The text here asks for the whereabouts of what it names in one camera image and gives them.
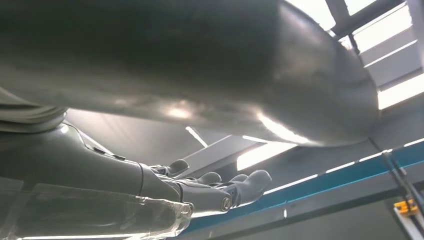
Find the gray metal surface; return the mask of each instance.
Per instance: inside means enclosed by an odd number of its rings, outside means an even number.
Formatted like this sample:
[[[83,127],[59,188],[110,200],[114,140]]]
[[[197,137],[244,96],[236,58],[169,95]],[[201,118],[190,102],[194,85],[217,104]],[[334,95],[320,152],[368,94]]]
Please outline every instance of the gray metal surface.
[[[0,86],[35,104],[308,146],[359,142],[378,119],[360,61],[285,1],[5,0],[0,13]]]
[[[138,163],[85,147],[68,125],[38,134],[0,134],[0,177],[24,181],[24,190],[50,184],[138,196],[143,186]]]

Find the wire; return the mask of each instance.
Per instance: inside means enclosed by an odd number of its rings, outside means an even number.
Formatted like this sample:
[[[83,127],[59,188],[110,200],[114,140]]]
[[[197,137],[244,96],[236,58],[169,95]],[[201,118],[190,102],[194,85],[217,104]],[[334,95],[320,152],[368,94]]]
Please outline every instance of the wire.
[[[411,212],[411,205],[408,201],[408,196],[410,196],[414,200],[415,204],[417,204],[417,207],[419,211],[421,212],[421,214],[424,215],[423,196],[421,196],[421,194],[417,191],[414,185],[408,181],[405,170],[401,168],[399,163],[395,160],[395,158],[392,156],[390,152],[385,152],[384,150],[382,150],[382,148],[379,147],[372,138],[369,137],[368,140],[377,151],[383,152],[383,157],[384,157],[383,162],[388,168],[391,176],[393,177],[393,180],[396,182],[396,184],[400,188],[404,189],[404,195],[402,195],[402,198],[406,203],[408,212]]]

